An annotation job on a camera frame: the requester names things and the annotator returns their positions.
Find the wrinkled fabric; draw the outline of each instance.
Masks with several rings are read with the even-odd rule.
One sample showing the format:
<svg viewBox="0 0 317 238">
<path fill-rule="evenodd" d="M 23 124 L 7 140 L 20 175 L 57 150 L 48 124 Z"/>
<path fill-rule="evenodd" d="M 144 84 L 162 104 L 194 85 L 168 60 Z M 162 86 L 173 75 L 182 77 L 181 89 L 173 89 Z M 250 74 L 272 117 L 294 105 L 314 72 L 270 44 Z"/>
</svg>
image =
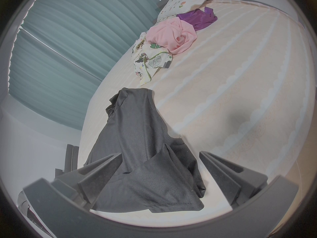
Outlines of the wrinkled fabric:
<svg viewBox="0 0 317 238">
<path fill-rule="evenodd" d="M 146 39 L 150 43 L 167 48 L 172 54 L 179 54 L 192 45 L 197 34 L 191 24 L 175 17 L 152 26 L 146 34 Z"/>
<path fill-rule="evenodd" d="M 160 68 L 169 68 L 173 59 L 167 48 L 149 43 L 145 35 L 145 32 L 141 33 L 135 41 L 131 54 L 134 73 L 140 79 L 140 85 L 150 82 Z"/>
<path fill-rule="evenodd" d="M 177 17 L 191 24 L 195 31 L 206 28 L 218 19 L 214 14 L 214 10 L 209 7 L 205 7 L 204 11 L 196 9 L 187 13 L 177 14 Z"/>
<path fill-rule="evenodd" d="M 101 191 L 93 210 L 153 213 L 199 211 L 206 187 L 196 158 L 172 138 L 154 105 L 152 90 L 121 89 L 106 109 L 108 122 L 85 165 L 113 153 L 122 164 Z"/>
</svg>

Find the bed sheet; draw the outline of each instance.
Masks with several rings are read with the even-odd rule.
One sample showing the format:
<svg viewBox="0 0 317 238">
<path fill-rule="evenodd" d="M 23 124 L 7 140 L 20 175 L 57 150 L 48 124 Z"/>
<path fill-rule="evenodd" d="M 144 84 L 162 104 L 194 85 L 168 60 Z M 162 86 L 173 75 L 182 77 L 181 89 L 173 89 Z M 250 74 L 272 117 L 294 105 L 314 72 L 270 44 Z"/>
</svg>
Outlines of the bed sheet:
<svg viewBox="0 0 317 238">
<path fill-rule="evenodd" d="M 199 160 L 212 152 L 266 174 L 286 175 L 306 139 L 315 101 L 313 61 L 303 26 L 256 2 L 211 0 L 218 20 L 197 31 L 185 52 L 174 55 L 142 87 L 153 90 L 156 108 L 172 137 L 182 137 L 196 156 L 207 190 L 199 212 L 101 213 L 142 226 L 179 226 L 231 210 Z M 129 49 L 93 95 L 79 147 L 78 167 L 107 121 L 108 101 L 121 88 L 140 87 Z"/>
</svg>

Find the pillow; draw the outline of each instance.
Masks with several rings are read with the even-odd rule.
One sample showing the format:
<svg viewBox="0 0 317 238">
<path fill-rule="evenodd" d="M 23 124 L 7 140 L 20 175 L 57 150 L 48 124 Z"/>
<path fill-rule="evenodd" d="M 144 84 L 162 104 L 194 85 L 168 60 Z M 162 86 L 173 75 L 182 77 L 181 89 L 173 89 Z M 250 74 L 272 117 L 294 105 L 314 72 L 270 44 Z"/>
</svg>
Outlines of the pillow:
<svg viewBox="0 0 317 238">
<path fill-rule="evenodd" d="M 206 0 L 168 0 L 157 21 L 199 8 Z"/>
</svg>

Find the black t-shirt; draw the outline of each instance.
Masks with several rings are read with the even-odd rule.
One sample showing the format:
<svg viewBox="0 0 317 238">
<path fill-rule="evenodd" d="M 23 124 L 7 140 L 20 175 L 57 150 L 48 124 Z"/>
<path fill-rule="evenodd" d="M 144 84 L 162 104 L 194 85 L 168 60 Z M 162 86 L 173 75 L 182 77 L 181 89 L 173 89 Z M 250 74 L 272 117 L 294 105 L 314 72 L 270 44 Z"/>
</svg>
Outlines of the black t-shirt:
<svg viewBox="0 0 317 238">
<path fill-rule="evenodd" d="M 85 165 L 113 153 L 123 162 L 93 209 L 153 213 L 199 211 L 205 193 L 196 158 L 181 138 L 172 138 L 158 114 L 152 90 L 123 88 L 106 109 L 108 121 Z"/>
</svg>

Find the pink garment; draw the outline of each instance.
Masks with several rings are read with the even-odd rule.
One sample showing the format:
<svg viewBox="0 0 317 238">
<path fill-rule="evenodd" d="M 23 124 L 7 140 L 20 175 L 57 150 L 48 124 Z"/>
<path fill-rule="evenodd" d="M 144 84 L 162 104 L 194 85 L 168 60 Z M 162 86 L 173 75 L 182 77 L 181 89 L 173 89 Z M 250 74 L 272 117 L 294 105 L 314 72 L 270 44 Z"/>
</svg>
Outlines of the pink garment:
<svg viewBox="0 0 317 238">
<path fill-rule="evenodd" d="M 197 34 L 194 27 L 178 17 L 152 26 L 146 34 L 148 42 L 163 46 L 172 54 L 184 52 L 196 39 Z"/>
</svg>

